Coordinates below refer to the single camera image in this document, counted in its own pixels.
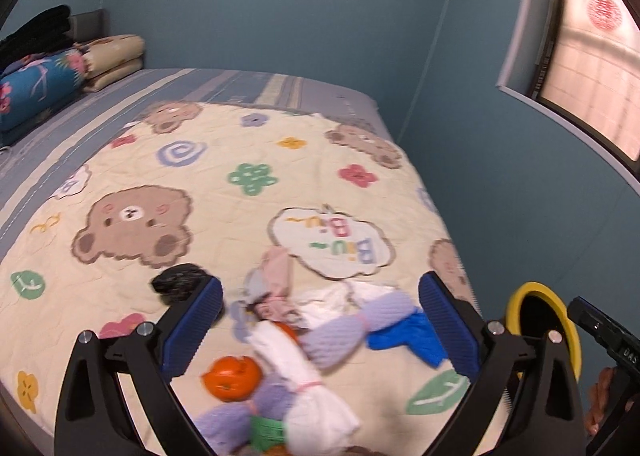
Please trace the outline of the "person's right hand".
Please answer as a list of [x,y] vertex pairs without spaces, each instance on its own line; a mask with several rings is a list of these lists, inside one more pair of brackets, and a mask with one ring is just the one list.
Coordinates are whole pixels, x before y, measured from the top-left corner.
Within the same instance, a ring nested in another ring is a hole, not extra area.
[[613,367],[603,368],[597,382],[589,389],[589,408],[585,416],[585,428],[588,436],[595,436],[601,427],[606,407],[608,407],[608,397],[615,372],[616,369]]

